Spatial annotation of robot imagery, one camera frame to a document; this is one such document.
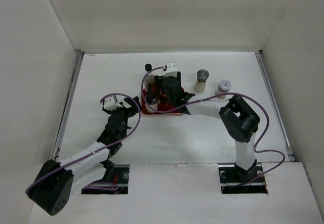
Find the tall dark sauce bottle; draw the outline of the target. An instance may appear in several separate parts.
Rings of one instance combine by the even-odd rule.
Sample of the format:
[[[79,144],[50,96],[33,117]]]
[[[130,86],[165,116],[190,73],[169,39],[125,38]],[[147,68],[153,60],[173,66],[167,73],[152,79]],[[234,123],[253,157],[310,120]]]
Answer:
[[[144,79],[144,96],[148,93],[154,94],[154,74],[148,74]]]

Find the black-capped white shaker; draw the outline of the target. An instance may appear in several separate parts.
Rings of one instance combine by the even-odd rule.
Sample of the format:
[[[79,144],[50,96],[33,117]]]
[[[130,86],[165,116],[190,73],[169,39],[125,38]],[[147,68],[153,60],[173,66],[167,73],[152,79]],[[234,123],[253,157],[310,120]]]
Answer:
[[[158,110],[158,100],[154,94],[148,93],[145,95],[147,104],[145,105],[146,111],[154,114]]]

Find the red lacquer tray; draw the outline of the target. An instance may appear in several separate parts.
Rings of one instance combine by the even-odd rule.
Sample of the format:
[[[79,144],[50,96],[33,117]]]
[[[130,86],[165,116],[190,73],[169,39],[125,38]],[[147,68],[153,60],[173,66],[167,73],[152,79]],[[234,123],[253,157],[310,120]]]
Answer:
[[[154,114],[150,114],[146,111],[146,107],[145,107],[145,103],[144,103],[144,100],[143,98],[141,98],[141,103],[142,103],[142,109],[141,109],[141,112],[142,114],[144,115],[158,115],[158,114],[170,114],[170,115],[181,115],[182,113],[179,111],[179,110],[174,110],[175,107],[174,106],[171,106],[170,109],[167,109],[167,110],[162,110],[162,109],[159,109],[157,111],[161,111],[161,113],[154,113]]]

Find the grey-capped white shaker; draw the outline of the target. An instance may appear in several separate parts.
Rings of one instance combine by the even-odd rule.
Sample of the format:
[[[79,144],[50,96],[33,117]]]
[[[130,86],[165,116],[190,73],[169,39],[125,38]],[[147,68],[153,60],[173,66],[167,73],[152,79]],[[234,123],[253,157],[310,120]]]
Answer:
[[[205,69],[200,69],[196,73],[196,82],[193,89],[197,93],[202,93],[205,91],[207,79],[209,78],[209,72]]]

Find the white-capped spice jar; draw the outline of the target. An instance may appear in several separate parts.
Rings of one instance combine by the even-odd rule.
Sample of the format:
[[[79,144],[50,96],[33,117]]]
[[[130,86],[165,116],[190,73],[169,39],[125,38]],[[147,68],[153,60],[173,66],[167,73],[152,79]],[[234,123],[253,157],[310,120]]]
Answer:
[[[226,98],[226,95],[223,95],[223,93],[229,92],[230,89],[231,89],[231,82],[229,80],[221,80],[217,86],[215,95],[221,95],[218,97],[218,99],[224,99]]]

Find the red-capped spice jar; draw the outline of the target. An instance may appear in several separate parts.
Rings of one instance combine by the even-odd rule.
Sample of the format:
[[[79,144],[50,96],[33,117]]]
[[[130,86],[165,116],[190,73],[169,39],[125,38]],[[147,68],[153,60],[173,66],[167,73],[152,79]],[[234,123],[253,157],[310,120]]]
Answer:
[[[158,108],[162,110],[167,110],[171,108],[171,104],[166,94],[160,93],[158,95]]]

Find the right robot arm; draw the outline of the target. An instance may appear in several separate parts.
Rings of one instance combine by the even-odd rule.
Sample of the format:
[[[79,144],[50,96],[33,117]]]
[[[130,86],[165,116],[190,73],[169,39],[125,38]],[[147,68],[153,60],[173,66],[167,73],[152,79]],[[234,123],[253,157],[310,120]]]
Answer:
[[[170,106],[161,113],[178,111],[186,115],[203,115],[222,120],[228,134],[235,140],[235,176],[247,181],[253,176],[256,166],[255,133],[260,117],[248,105],[242,95],[232,96],[223,107],[206,100],[193,101],[195,94],[187,93],[181,86],[180,73],[177,76],[155,76],[151,93]]]

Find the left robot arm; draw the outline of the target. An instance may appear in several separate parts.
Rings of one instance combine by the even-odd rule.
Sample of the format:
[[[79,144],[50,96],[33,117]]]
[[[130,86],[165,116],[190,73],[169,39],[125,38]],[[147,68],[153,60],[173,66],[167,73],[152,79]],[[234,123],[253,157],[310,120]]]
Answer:
[[[121,148],[123,140],[135,130],[128,125],[129,118],[140,115],[138,97],[123,95],[118,102],[116,94],[101,99],[102,110],[109,115],[100,136],[85,150],[61,161],[48,160],[40,169],[34,182],[26,189],[27,197],[50,216],[58,214],[67,204],[76,179],[97,164],[96,177],[103,183],[113,179],[109,158]]]

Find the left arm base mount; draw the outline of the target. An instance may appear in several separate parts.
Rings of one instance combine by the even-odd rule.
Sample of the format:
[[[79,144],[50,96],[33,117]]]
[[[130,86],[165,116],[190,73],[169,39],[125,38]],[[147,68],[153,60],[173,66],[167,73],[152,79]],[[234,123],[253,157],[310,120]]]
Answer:
[[[103,177],[84,187],[83,195],[126,195],[128,194],[130,165],[116,165],[110,160],[101,163],[105,168]]]

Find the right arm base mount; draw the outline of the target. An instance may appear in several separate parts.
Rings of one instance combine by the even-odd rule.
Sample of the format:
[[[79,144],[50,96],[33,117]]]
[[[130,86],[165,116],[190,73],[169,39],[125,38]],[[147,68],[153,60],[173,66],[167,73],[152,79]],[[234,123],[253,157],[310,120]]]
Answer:
[[[220,164],[218,172],[222,194],[268,194],[260,163],[254,163],[249,170],[235,164]]]

